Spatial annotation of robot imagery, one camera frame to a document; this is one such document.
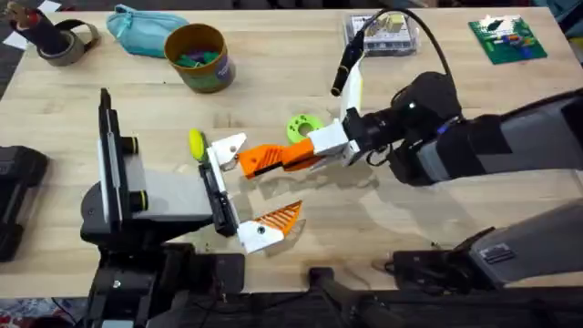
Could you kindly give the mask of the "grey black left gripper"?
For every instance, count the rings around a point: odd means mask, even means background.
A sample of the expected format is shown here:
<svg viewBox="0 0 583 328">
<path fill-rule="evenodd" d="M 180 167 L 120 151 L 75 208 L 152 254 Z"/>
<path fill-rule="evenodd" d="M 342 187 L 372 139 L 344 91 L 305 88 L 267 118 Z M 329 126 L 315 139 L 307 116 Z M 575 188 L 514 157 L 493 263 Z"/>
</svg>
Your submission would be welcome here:
<svg viewBox="0 0 583 328">
<path fill-rule="evenodd" d="M 210 162 L 221 171 L 234 169 L 247 140 L 243 132 L 210 143 Z M 236 234 L 247 253 L 283 241 L 300 217 L 302 201 L 240 223 L 209 163 L 193 175 L 147 170 L 139 155 L 125 158 L 127 184 L 116 186 L 117 168 L 97 157 L 99 182 L 85 195 L 81 213 L 83 241 L 104 249 L 151 249 L 181 235 L 212 226 Z"/>
</svg>

